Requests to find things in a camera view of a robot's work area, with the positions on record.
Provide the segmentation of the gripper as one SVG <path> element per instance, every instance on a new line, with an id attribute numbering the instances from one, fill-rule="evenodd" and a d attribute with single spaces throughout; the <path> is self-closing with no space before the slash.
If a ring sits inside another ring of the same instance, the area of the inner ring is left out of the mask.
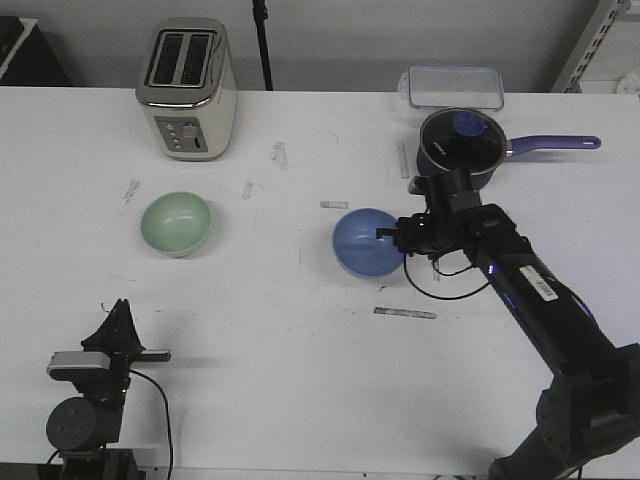
<path id="1" fill-rule="evenodd" d="M 468 235 L 454 217 L 440 218 L 427 213 L 399 217 L 396 228 L 377 228 L 376 238 L 392 245 L 401 253 L 436 258 L 461 250 Z"/>
<path id="2" fill-rule="evenodd" d="M 127 352 L 115 352 L 122 307 L 122 328 Z M 131 383 L 132 365 L 169 362 L 168 349 L 147 350 L 138 336 L 128 299 L 118 299 L 98 329 L 81 341 L 85 363 L 79 392 L 99 406 L 123 406 Z"/>

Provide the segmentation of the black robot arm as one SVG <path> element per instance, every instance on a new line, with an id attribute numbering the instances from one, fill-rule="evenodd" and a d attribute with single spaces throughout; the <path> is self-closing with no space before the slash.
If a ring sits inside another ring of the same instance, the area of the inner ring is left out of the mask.
<path id="1" fill-rule="evenodd" d="M 167 474 L 174 466 L 168 398 L 160 384 L 134 370 L 135 363 L 171 359 L 168 350 L 149 351 L 137 334 L 130 303 L 119 299 L 95 333 L 81 341 L 80 351 L 57 351 L 47 365 L 56 381 L 74 385 L 78 395 L 59 403 L 50 413 L 46 435 L 63 464 L 59 479 L 145 479 L 132 450 L 115 448 L 120 440 L 126 394 L 131 377 L 150 382 L 164 402 L 169 450 Z"/>
<path id="2" fill-rule="evenodd" d="M 379 228 L 404 254 L 461 250 L 479 268 L 553 374 L 536 426 L 491 479 L 562 479 L 639 436 L 639 347 L 616 347 L 592 313 L 495 204 L 401 217 Z"/>

